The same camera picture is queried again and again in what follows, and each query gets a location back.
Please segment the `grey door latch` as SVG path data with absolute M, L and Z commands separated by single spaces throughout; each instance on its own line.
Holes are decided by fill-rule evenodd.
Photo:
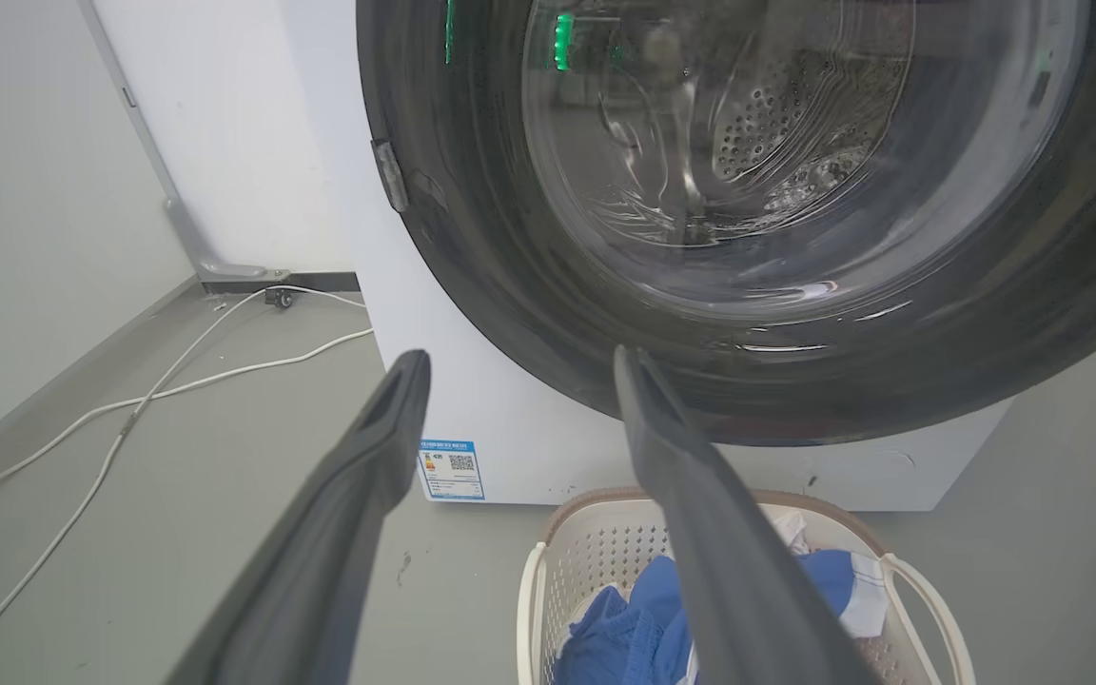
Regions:
M 404 174 L 401 173 L 401 165 L 395 153 L 392 144 L 386 139 L 372 140 L 372 151 L 377 169 L 383 181 L 383 189 L 386 192 L 388 203 L 393 212 L 408 212 L 409 198 Z

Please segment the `blue garment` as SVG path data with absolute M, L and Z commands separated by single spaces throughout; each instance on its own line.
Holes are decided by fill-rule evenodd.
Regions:
M 604 587 L 569 627 L 556 685 L 700 685 L 673 559 L 657 557 L 627 596 Z

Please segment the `grey metal stand leg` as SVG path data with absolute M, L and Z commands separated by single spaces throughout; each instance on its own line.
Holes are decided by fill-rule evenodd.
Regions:
M 230 284 L 252 286 L 253 284 L 275 284 L 290 278 L 288 270 L 227 262 L 209 246 L 204 232 L 199 229 L 199 225 L 191 216 L 186 203 L 180 195 L 174 179 L 171 178 L 168 165 L 165 165 L 164 156 L 158 150 L 139 101 L 136 99 L 133 88 L 127 81 L 125 70 L 122 69 L 116 52 L 110 43 L 109 32 L 101 21 L 94 0 L 75 0 L 75 4 L 83 14 L 88 33 L 94 39 L 98 52 L 109 69 L 110 81 L 118 91 L 127 117 L 132 122 L 134 132 L 138 135 L 139 142 L 141 142 L 158 183 L 164 191 L 165 219 L 173 226 L 180 246 L 186 252 L 199 282 L 214 286 Z

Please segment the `cream perforated laundry basket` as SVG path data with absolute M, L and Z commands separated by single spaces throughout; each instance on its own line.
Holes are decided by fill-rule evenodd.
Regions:
M 869 557 L 883 580 L 883 628 L 857 640 L 861 657 L 882 685 L 941 685 L 931 652 L 910 620 L 901 586 L 925 602 L 938 625 L 955 685 L 977 685 L 969 646 L 948 604 L 913 566 L 887 549 L 869 526 L 821 499 L 756 491 L 770 520 L 801 521 L 797 540 L 811 550 L 840 549 Z M 635 487 L 591 491 L 553 512 L 527 557 L 515 620 L 518 685 L 553 685 L 553 666 L 570 625 L 582 620 L 601 590 L 623 596 L 657 557 L 673 553 L 661 509 Z

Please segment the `white cloth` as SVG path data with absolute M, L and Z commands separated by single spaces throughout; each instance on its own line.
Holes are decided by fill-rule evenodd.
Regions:
M 883 633 L 891 603 L 878 557 L 847 525 L 810 510 L 766 504 L 774 530 L 852 637 Z

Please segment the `white washing machine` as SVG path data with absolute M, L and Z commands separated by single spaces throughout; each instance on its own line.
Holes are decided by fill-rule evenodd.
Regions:
M 617 418 L 567 398 L 499 351 L 439 286 L 390 205 L 362 105 L 356 0 L 279 0 L 293 64 L 341 213 L 384 364 L 409 349 L 432 359 L 422 434 L 473 448 L 484 503 L 561 504 L 635 486 Z M 974 459 L 1009 401 L 927 429 L 813 447 L 726 445 L 745 484 L 849 511 L 925 512 Z

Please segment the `blue energy label sticker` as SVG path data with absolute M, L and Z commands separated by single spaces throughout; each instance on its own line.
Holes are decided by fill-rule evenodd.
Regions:
M 473 442 L 421 439 L 421 478 L 430 501 L 484 501 Z

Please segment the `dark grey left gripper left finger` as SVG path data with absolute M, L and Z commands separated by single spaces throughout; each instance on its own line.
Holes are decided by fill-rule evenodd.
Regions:
M 432 365 L 409 350 L 226 591 L 165 685 L 347 685 L 383 522 L 421 460 Z

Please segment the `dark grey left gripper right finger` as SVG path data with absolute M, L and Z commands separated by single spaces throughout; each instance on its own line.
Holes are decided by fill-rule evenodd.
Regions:
M 636 481 L 664 512 L 703 685 L 880 685 L 648 352 L 615 350 Z

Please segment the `black round washing machine door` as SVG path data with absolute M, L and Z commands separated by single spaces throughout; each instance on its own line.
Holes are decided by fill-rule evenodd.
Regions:
M 875 439 L 1096 351 L 1096 0 L 357 0 L 399 213 L 518 368 Z

